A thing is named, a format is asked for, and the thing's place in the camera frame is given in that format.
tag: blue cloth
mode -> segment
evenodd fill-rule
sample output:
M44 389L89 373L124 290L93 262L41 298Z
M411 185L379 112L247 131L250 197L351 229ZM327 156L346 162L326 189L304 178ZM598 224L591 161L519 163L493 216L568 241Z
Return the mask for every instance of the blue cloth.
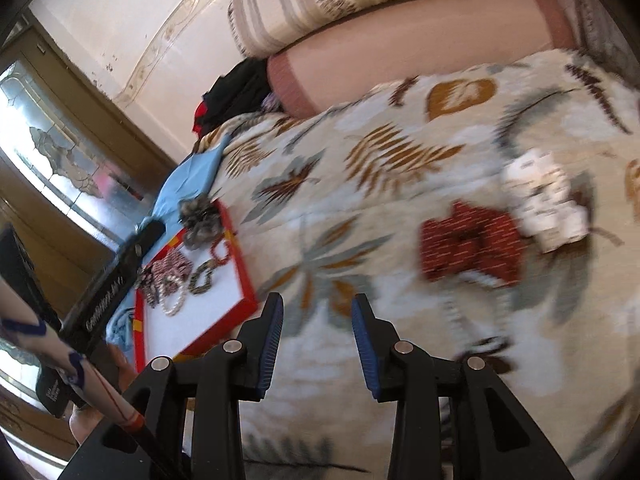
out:
M220 144L208 152L191 155L169 175L158 194L151 218L162 220L165 226L164 235L156 242L143 259L146 265L182 228L178 202L197 197L200 193L209 192L218 174L222 155L232 134L222 137ZM117 345L133 363L133 309L135 290L130 290L116 312L111 317L106 329L107 342Z

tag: silver screw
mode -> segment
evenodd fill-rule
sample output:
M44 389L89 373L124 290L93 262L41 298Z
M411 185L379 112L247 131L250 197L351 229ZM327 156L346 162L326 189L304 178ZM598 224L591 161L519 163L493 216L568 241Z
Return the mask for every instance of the silver screw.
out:
M169 359L166 357L156 357L153 361L151 361L151 367L156 372L161 372L169 365Z
M396 352L398 352L399 354L410 354L411 352L414 351L414 346L408 341L398 341L394 345L394 348L396 349Z
M472 370L482 370L484 368L484 360L475 355L467 359L466 364L468 364Z
M234 352L238 352L242 348L242 343L239 342L238 339L232 339L224 343L222 345L222 348L225 352L233 354Z

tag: red box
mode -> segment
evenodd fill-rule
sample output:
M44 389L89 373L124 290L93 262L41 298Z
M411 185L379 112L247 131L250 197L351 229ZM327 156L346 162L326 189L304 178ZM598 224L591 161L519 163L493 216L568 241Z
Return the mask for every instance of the red box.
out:
M220 209L231 259L226 265L214 270L211 289L200 296L189 293L184 305L173 317L168 317L157 305L151 309L145 304L142 292L136 291L133 342L138 372L159 355L171 357L174 361L199 357L247 320L258 308L228 211L219 200L213 203ZM178 232L148 265L164 258L171 248L181 244L184 232L184 229ZM209 248L205 248L189 254L194 254L195 259L206 259L208 253ZM194 270L199 263L194 261Z

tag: white wall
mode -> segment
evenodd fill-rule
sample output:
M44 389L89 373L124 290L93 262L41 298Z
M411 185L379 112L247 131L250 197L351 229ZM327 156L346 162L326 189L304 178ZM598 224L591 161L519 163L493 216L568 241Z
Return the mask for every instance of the white wall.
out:
M241 60L230 0L34 0L31 10L87 77L174 160L193 112Z

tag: red bow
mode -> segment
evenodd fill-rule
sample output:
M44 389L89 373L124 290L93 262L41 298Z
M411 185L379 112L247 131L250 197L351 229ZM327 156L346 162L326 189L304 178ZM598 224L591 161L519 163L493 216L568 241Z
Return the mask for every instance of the red bow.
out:
M422 272L428 280L478 270L506 285L520 281L524 245L505 212L454 202L450 218L422 224L421 242Z

